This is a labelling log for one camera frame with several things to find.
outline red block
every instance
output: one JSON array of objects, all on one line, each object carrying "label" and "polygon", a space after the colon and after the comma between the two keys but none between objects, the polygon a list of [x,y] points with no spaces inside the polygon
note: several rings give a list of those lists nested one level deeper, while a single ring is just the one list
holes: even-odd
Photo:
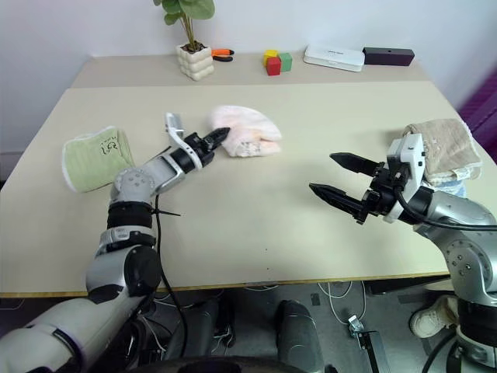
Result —
[{"label": "red block", "polygon": [[267,75],[279,75],[281,73],[281,60],[279,57],[269,57],[266,63]]}]

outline green towel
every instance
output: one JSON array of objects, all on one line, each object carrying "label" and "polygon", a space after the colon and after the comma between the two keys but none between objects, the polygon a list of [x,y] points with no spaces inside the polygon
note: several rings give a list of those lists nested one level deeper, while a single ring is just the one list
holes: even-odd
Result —
[{"label": "green towel", "polygon": [[122,169],[134,167],[122,130],[107,127],[68,141],[62,150],[62,171],[74,192],[88,192],[112,183]]}]

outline white sneaker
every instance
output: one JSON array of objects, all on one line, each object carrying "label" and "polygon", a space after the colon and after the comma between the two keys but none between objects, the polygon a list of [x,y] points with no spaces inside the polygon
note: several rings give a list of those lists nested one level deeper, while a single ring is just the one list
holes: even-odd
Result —
[{"label": "white sneaker", "polygon": [[459,323],[457,298],[440,296],[431,307],[415,312],[409,320],[412,333],[419,338],[434,336],[444,327]]}]

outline green block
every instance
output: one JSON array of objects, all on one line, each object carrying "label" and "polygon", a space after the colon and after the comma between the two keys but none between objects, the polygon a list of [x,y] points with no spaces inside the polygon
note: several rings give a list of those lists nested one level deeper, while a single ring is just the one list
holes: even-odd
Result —
[{"label": "green block", "polygon": [[281,71],[290,71],[292,69],[292,56],[290,53],[280,53],[278,57],[281,60]]}]

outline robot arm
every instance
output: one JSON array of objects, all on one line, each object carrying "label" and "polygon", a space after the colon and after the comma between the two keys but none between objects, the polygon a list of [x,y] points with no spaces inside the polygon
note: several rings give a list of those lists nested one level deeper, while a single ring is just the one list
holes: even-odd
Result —
[{"label": "robot arm", "polygon": [[160,258],[152,227],[153,196],[164,193],[214,157],[228,135],[217,129],[205,138],[182,139],[179,118],[166,114],[166,130],[178,148],[141,167],[125,169],[111,191],[107,230],[86,272],[87,298],[55,305],[22,329],[0,340],[0,371],[86,371],[122,325],[160,282]]},{"label": "robot arm", "polygon": [[333,186],[310,184],[322,200],[363,224],[367,215],[401,220],[435,243],[445,257],[459,298],[462,371],[497,370],[497,226],[490,211],[471,200],[421,186],[420,134],[395,140],[387,163],[350,153],[330,155],[342,167],[373,179],[362,200]]}]

